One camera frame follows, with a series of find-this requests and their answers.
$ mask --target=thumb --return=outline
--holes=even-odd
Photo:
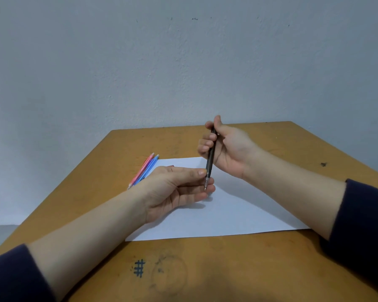
[[[180,186],[185,183],[198,181],[206,176],[204,168],[188,168],[182,172],[171,172],[168,174],[169,180],[175,185]]]
[[[216,128],[216,131],[223,137],[226,137],[233,128],[227,125],[224,125],[221,122],[221,116],[216,116],[214,118],[214,128]]]

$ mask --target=table surface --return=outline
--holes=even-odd
[[[233,125],[262,148],[338,180],[378,187],[378,172],[292,122]],[[203,126],[111,131],[0,246],[34,241],[126,190],[150,152],[196,157]],[[134,274],[143,259],[143,274]],[[124,242],[70,301],[378,301],[363,278],[326,257],[312,230]]]

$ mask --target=white paper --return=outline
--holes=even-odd
[[[204,168],[202,157],[162,159],[157,166]],[[203,201],[179,207],[132,233],[126,241],[222,236],[308,229],[272,198],[245,181],[213,167],[216,191]]]

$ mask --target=forearm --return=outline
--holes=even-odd
[[[345,183],[307,171],[260,150],[244,179],[266,193],[325,239],[329,239]]]
[[[61,300],[91,269],[145,222],[141,201],[128,191],[28,245]]]

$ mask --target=navy blue sleeve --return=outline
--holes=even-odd
[[[56,301],[25,245],[0,255],[0,302],[7,301]]]
[[[347,180],[329,241],[323,251],[378,286],[378,189]]]

